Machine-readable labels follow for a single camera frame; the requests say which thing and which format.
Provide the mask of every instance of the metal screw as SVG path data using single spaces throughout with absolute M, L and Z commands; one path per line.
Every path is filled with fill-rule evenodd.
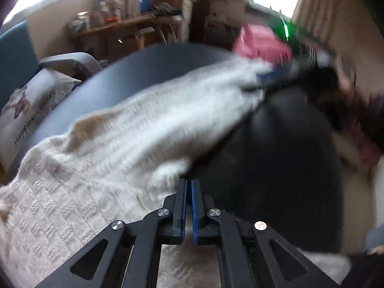
M 263 221 L 257 221 L 255 223 L 255 229 L 259 230 L 259 231 L 263 231 L 266 229 L 266 223 L 263 222 Z
M 158 215 L 158 216 L 166 216 L 166 215 L 169 215 L 169 210 L 168 210 L 168 209 L 165 209 L 165 208 L 158 209 L 158 211 L 157 211 L 157 215 Z
M 221 214 L 220 209 L 212 208 L 209 211 L 209 215 L 211 216 L 219 216 Z
M 119 221 L 119 220 L 117 220 L 117 221 L 113 221 L 113 222 L 111 223 L 111 227 L 112 227 L 114 230 L 119 230 L 119 229 L 121 229 L 121 228 L 124 227 L 124 222 L 123 222 L 123 221 Z

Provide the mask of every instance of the cream blanket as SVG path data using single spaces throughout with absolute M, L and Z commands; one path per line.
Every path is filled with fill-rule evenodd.
M 0 189 L 1 265 L 16 288 L 34 287 L 112 221 L 161 207 L 192 162 L 256 108 L 262 92 L 241 88 L 268 68 L 236 59 L 195 70 L 32 148 Z M 158 287 L 219 287 L 214 256 L 164 246 Z

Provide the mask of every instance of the pink cloth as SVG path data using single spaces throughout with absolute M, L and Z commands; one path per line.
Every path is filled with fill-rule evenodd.
M 247 58 L 261 57 L 272 64 L 292 59 L 291 48 L 282 43 L 272 29 L 259 25 L 242 27 L 232 51 Z
M 368 168 L 374 168 L 383 154 L 380 148 L 370 140 L 362 131 L 360 123 L 356 120 L 350 121 L 351 129 L 355 132 L 357 137 L 357 147 L 359 151 L 359 159 L 361 164 Z

